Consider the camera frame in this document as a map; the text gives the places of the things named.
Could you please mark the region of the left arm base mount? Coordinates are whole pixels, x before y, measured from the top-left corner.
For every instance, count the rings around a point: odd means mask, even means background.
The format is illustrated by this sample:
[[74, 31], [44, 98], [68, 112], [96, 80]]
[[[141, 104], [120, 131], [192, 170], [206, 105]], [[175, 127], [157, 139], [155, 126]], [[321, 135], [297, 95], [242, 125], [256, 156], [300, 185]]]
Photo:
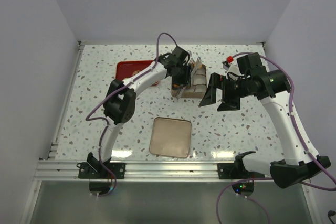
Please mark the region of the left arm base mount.
[[110, 162], [107, 160], [103, 163], [105, 168], [100, 164], [92, 153], [89, 153], [85, 162], [77, 163], [79, 168], [78, 178], [80, 179], [106, 179], [113, 178], [110, 172], [113, 172], [116, 179], [124, 179], [126, 164], [122, 162]]

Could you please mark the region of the square tin lid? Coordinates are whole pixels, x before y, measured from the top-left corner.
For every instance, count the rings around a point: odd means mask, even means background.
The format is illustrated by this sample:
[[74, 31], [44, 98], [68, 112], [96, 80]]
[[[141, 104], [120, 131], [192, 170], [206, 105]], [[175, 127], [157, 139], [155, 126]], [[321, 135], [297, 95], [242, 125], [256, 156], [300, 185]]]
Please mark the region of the square tin lid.
[[190, 121], [156, 117], [149, 152], [166, 157], [187, 158], [190, 153], [191, 135]]

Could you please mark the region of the metal tongs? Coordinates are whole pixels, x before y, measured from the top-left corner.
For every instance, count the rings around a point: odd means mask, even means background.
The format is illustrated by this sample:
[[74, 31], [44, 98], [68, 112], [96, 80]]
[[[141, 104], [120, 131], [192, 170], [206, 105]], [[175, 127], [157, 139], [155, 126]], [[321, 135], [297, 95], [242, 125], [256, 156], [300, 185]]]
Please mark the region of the metal tongs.
[[190, 62], [183, 66], [184, 72], [177, 76], [172, 77], [171, 82], [171, 95], [172, 97], [179, 98], [201, 98], [202, 92], [197, 92], [197, 85], [193, 83], [193, 77], [196, 71], [202, 67], [201, 57], [196, 60], [190, 59]]

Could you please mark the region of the square cookie tin box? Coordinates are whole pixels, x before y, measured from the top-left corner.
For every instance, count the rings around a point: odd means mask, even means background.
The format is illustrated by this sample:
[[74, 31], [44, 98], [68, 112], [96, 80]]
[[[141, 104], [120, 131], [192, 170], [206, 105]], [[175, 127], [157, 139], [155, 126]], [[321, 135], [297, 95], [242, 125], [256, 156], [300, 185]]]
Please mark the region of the square cookie tin box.
[[207, 90], [207, 74], [206, 74], [206, 66], [201, 64], [196, 67], [191, 66], [190, 69], [190, 85], [185, 89], [183, 87], [179, 87], [172, 83], [171, 85], [171, 96], [173, 98], [191, 98], [191, 99], [200, 99], [202, 98]]

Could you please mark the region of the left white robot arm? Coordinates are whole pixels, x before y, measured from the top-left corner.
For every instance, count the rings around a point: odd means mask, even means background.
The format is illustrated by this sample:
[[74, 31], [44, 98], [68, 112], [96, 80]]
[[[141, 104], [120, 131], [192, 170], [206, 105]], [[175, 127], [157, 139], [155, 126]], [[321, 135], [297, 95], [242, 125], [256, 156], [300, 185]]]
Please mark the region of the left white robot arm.
[[151, 85], [167, 77], [182, 78], [183, 85], [191, 80], [188, 62], [190, 53], [179, 46], [172, 52], [157, 55], [148, 67], [126, 79], [114, 79], [109, 86], [105, 99], [85, 118], [87, 122], [103, 120], [106, 126], [100, 136], [95, 153], [89, 153], [87, 164], [97, 178], [104, 178], [110, 172], [108, 162], [111, 151], [122, 126], [135, 112], [137, 96]]

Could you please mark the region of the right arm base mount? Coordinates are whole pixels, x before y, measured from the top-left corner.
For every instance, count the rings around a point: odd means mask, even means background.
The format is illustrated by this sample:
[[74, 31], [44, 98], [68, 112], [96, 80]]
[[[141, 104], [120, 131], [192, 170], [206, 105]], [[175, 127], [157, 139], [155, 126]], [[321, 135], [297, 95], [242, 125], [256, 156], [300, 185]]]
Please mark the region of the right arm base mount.
[[263, 174], [257, 172], [249, 172], [243, 165], [243, 157], [255, 153], [248, 151], [238, 154], [233, 163], [218, 163], [217, 172], [219, 179], [248, 179], [248, 178], [264, 178]]

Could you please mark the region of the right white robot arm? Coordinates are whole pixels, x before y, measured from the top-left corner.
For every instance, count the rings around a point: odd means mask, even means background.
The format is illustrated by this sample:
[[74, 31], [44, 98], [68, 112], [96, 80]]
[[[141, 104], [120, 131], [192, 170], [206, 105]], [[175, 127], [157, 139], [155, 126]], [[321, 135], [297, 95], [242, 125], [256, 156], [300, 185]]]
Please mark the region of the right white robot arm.
[[252, 173], [259, 173], [271, 177], [278, 187], [287, 188], [320, 172], [325, 173], [331, 162], [316, 150], [297, 115], [293, 103], [293, 81], [280, 67], [268, 71], [262, 58], [256, 52], [242, 52], [228, 57], [223, 64], [230, 68], [235, 61], [239, 73], [212, 73], [200, 105], [216, 103], [217, 90], [222, 92], [219, 112], [238, 111], [242, 98], [255, 96], [275, 127], [284, 157], [271, 161], [258, 157], [255, 151], [238, 154], [231, 176], [246, 179]]

